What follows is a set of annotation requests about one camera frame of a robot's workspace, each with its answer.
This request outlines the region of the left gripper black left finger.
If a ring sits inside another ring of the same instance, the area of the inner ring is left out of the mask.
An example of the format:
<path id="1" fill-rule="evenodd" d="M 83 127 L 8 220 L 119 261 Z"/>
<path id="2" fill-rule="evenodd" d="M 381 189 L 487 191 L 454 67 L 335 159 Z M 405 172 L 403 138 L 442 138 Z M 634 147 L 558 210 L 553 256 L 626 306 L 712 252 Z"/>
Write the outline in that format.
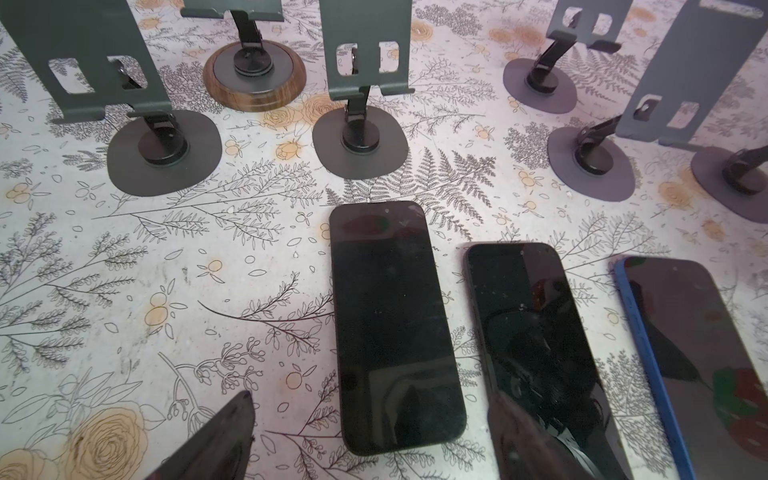
<path id="1" fill-rule="evenodd" d="M 254 424 L 252 394 L 243 390 L 147 479 L 244 479 Z"/>

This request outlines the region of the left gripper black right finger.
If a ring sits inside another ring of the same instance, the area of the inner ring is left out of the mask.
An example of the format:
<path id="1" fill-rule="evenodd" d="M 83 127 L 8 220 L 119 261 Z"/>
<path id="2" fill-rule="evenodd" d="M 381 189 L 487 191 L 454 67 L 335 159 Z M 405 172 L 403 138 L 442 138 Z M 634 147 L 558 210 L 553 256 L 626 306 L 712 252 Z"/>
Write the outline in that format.
<path id="1" fill-rule="evenodd" d="M 487 418 L 501 479 L 593 479 L 560 441 L 504 392 L 489 396 Z"/>

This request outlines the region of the black phone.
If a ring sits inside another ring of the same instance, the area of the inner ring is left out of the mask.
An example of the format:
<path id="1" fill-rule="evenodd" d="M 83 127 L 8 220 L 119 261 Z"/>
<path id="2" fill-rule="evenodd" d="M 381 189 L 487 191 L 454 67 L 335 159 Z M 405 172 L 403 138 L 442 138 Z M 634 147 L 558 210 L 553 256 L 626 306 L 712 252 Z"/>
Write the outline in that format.
<path id="1" fill-rule="evenodd" d="M 680 478 L 766 478 L 767 395 L 708 270 L 629 256 L 615 278 Z"/>
<path id="2" fill-rule="evenodd" d="M 347 448 L 373 456 L 460 437 L 467 414 L 423 209 L 340 205 L 329 226 Z"/>
<path id="3" fill-rule="evenodd" d="M 593 479 L 632 476 L 557 252 L 545 243 L 478 243 L 465 275 L 489 396 L 504 392 Z"/>

